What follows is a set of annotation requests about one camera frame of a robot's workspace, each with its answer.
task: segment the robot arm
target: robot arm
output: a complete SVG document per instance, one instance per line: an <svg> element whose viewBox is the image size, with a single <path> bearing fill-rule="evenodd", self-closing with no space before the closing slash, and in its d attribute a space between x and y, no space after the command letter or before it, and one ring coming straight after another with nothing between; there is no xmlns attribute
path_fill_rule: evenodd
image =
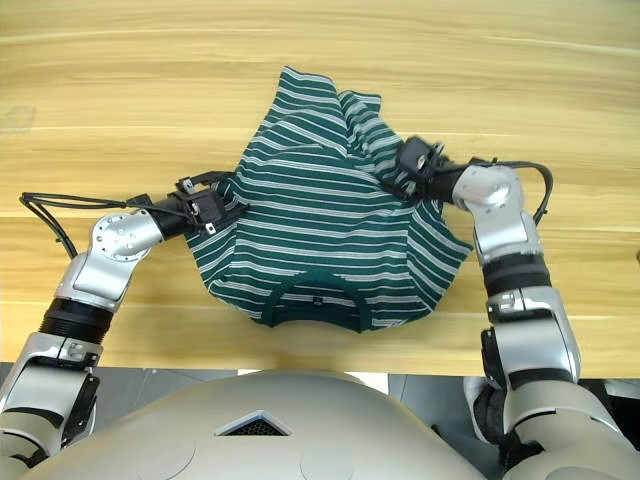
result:
<svg viewBox="0 0 640 480"><path fill-rule="evenodd" d="M441 151L413 137L398 165L416 180L422 198L473 215L492 325L481 335L484 369L506 392L504 478L637 478L637 452L600 401L577 385L580 352L551 286L536 222L523 210L518 175L473 160L457 167ZM544 205L535 217L543 212Z"/></svg>
<svg viewBox="0 0 640 480"><path fill-rule="evenodd" d="M215 233L243 210L225 207L211 188L227 174L185 178L178 190L94 225L87 252L73 258L38 332L29 336L0 389L0 478L19 478L82 433L96 399L92 374L102 340L136 265L151 248L189 231Z"/></svg>

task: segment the t-shirt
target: t-shirt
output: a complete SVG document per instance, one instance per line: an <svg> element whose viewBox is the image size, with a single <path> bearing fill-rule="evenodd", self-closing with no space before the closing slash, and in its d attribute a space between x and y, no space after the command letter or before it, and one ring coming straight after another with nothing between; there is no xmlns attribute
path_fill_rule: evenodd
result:
<svg viewBox="0 0 640 480"><path fill-rule="evenodd" d="M188 244L209 292L253 320L320 320L361 332L431 312L471 247L415 205L396 169L402 144L380 97L336 92L320 75L284 68L273 105L235 174L217 186L247 211Z"/></svg>

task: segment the green striped shirt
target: green striped shirt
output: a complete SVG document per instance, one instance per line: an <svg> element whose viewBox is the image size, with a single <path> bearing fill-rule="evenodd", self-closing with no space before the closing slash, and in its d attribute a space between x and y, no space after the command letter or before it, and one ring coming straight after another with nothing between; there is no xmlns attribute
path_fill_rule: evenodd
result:
<svg viewBox="0 0 640 480"><path fill-rule="evenodd" d="M356 331L431 312L471 247L442 219L384 191L409 192L400 137L380 97L285 68L266 118L235 175L219 185L233 226L187 238L205 286L259 323L321 320Z"/></svg>

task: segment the floor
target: floor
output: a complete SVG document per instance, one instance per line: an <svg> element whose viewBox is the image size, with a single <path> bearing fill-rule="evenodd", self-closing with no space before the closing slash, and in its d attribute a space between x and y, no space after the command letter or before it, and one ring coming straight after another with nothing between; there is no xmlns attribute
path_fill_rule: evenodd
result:
<svg viewBox="0 0 640 480"><path fill-rule="evenodd" d="M11 364L0 364L4 380ZM96 368L101 381L94 431L148 403L195 383L235 376L235 370ZM501 478L497 448L473 434L461 377L389 375L389 395L404 403L489 480Z"/></svg>

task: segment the wire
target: wire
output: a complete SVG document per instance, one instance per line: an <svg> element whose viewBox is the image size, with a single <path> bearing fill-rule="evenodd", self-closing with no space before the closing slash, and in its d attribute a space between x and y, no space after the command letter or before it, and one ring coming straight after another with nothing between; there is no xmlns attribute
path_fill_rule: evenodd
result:
<svg viewBox="0 0 640 480"><path fill-rule="evenodd" d="M70 258L74 258L78 255L75 245L71 241L71 238L67 235L60 222L45 208L57 207L57 208L70 208L74 210L104 210L111 208L144 208L145 210L157 211L169 213L187 219L190 225L193 224L193 219L183 212L171 210L163 207L156 207L154 205L140 205L135 202L119 200L107 200L103 198L91 198L91 197L79 197L76 195L65 195L60 193L37 193L37 192L24 192L20 196L20 203L27 207L34 215L42 220L56 235L56 242L62 244L64 249Z"/></svg>
<svg viewBox="0 0 640 480"><path fill-rule="evenodd" d="M89 367L89 373L93 375L93 368ZM91 426L89 427L89 433L87 436L92 435L94 429L96 428L96 416L98 415L98 399L96 398L93 402L93 408L91 409Z"/></svg>
<svg viewBox="0 0 640 480"><path fill-rule="evenodd" d="M533 221L538 225L540 220L542 220L543 215L547 213L547 205L549 204L549 199L551 198L551 192L553 191L553 174L551 170L540 163L534 162L521 162L521 161L513 161L513 162L500 162L496 158L493 161L488 162L486 160L479 160L473 162L474 165L481 165L489 167L491 165L502 165L510 168L533 168L537 170L540 175L542 175L542 179L544 180L544 196L540 201L540 205L538 209L533 214Z"/></svg>

